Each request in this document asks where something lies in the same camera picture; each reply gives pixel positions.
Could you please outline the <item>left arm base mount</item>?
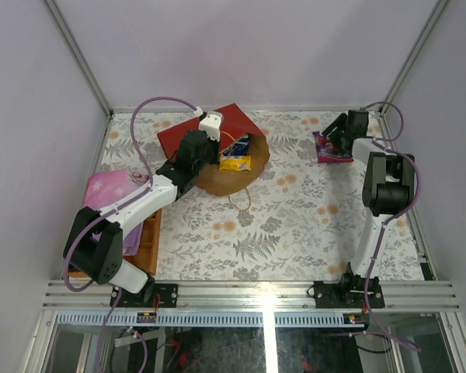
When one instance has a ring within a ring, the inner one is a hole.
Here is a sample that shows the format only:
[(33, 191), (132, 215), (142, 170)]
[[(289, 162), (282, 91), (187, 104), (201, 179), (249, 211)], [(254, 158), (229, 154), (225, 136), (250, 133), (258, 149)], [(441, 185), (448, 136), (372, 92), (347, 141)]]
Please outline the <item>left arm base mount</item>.
[(123, 290), (123, 294), (116, 306), (133, 309), (173, 309), (177, 306), (178, 293), (178, 284), (147, 284), (137, 294)]

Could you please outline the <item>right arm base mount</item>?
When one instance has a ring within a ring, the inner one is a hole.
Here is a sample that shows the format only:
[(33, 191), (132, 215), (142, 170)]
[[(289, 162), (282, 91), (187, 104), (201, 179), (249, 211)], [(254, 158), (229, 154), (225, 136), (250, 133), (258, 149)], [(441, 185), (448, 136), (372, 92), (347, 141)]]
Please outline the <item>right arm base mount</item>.
[[(313, 296), (318, 309), (362, 309), (365, 306), (364, 280), (358, 280), (356, 284), (315, 281), (307, 293)], [(376, 277), (368, 284), (367, 297), (371, 308), (385, 307), (383, 291)]]

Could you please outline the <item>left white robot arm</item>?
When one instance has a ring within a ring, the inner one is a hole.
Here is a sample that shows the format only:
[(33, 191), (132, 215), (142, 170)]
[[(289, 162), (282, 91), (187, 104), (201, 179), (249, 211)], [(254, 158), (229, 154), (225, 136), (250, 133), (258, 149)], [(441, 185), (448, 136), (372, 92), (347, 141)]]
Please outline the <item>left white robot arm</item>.
[(149, 305), (155, 296), (153, 280), (123, 258), (123, 240), (150, 215), (195, 187), (203, 168), (217, 161), (219, 147), (219, 134), (187, 131), (174, 157), (136, 191), (100, 210), (79, 210), (63, 253), (66, 286), (77, 292), (87, 288), (76, 288), (69, 282), (68, 268), (73, 266), (92, 283), (111, 284), (126, 291), (135, 305)]

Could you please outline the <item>purple candy bag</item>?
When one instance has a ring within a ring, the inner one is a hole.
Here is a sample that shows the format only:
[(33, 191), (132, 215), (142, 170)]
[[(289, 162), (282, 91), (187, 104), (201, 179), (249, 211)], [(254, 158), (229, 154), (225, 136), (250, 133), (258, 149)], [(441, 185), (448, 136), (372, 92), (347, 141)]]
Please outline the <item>purple candy bag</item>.
[(315, 140), (315, 149), (318, 163), (348, 163), (353, 162), (353, 158), (339, 153), (333, 144), (319, 131), (312, 133)]

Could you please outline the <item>yellow snack bag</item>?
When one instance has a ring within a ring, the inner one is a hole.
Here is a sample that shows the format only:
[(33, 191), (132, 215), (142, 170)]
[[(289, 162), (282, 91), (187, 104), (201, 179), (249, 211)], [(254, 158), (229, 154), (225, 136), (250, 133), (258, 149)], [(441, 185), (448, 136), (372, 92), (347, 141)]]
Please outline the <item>yellow snack bag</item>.
[(221, 156), (218, 169), (220, 171), (250, 171), (251, 170), (252, 157), (250, 155), (245, 156)]

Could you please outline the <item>red paper bag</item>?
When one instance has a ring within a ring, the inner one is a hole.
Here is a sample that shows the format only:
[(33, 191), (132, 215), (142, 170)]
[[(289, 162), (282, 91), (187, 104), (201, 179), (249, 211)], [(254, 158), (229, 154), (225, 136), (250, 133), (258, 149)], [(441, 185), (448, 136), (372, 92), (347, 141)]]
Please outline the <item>red paper bag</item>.
[(226, 197), (248, 187), (270, 159), (265, 134), (230, 104), (158, 134), (166, 161), (155, 171), (177, 187), (179, 199), (193, 187)]

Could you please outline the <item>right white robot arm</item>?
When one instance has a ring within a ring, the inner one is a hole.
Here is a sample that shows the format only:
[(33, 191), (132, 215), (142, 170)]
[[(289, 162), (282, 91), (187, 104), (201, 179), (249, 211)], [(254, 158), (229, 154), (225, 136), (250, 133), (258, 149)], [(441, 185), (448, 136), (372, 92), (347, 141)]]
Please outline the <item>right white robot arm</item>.
[(322, 132), (338, 155), (347, 155), (366, 166), (362, 202), (366, 220), (356, 252), (349, 262), (349, 281), (339, 286), (339, 299), (347, 306), (359, 305), (379, 276), (378, 260), (388, 235), (388, 225), (404, 213), (415, 198), (414, 158), (386, 148), (367, 134), (369, 113), (350, 110), (341, 113)]

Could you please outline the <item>blue silver chips bag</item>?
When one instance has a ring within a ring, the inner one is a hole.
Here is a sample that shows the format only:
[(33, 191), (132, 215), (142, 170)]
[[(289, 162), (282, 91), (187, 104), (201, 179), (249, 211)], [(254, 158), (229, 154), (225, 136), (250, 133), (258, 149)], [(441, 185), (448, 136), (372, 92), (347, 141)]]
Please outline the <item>blue silver chips bag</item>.
[(228, 148), (223, 152), (223, 156), (245, 156), (249, 152), (249, 135), (244, 134), (242, 137), (234, 141)]

